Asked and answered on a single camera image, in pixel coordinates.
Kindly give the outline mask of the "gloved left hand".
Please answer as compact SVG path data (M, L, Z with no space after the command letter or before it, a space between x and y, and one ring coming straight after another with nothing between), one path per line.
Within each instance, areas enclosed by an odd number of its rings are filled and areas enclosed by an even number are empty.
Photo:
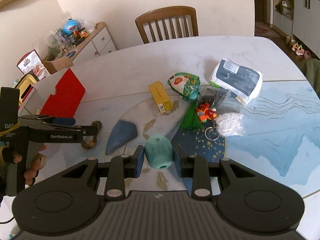
M47 146L42 144L40 151L37 154L32 154L30 160L26 161L26 168L24 173L25 184L30 186L35 183L35 178L39 174L47 161L47 157L42 154L42 151L46 150ZM18 154L13 148L8 145L1 145L1 198L6 196L6 187L8 180L8 167L14 164L20 163L23 160L22 155Z

